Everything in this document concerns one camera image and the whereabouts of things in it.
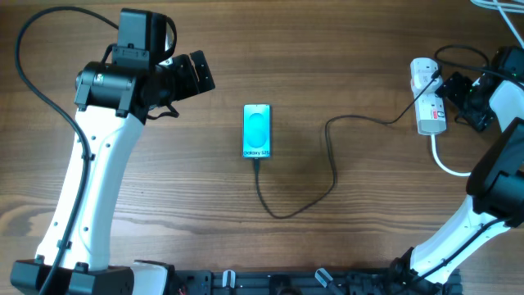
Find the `teal screen smartphone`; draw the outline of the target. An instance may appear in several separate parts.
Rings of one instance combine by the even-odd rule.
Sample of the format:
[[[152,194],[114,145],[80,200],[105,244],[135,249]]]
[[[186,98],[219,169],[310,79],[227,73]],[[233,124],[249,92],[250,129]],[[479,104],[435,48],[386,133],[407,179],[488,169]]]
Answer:
[[[271,107],[269,104],[246,104],[243,107],[242,156],[271,157]]]

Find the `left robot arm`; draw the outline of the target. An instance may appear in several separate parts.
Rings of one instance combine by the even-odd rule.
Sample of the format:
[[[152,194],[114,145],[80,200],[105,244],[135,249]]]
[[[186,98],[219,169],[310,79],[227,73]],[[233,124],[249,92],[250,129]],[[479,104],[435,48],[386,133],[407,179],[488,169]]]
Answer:
[[[204,54],[174,55],[168,16],[123,9],[118,39],[75,80],[70,163],[56,210],[34,258],[15,261],[11,285],[25,294],[182,294],[171,264],[110,263],[111,223],[131,151],[151,111],[177,117],[173,102],[215,86]]]

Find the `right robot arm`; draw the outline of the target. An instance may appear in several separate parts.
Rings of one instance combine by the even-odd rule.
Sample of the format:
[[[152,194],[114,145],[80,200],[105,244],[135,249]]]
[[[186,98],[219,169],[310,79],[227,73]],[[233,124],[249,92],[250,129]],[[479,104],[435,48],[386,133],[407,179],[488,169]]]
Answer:
[[[502,134],[468,176],[461,207],[432,237],[408,252],[409,288],[445,284],[483,244],[523,222],[522,48],[500,48],[480,71],[477,90]]]

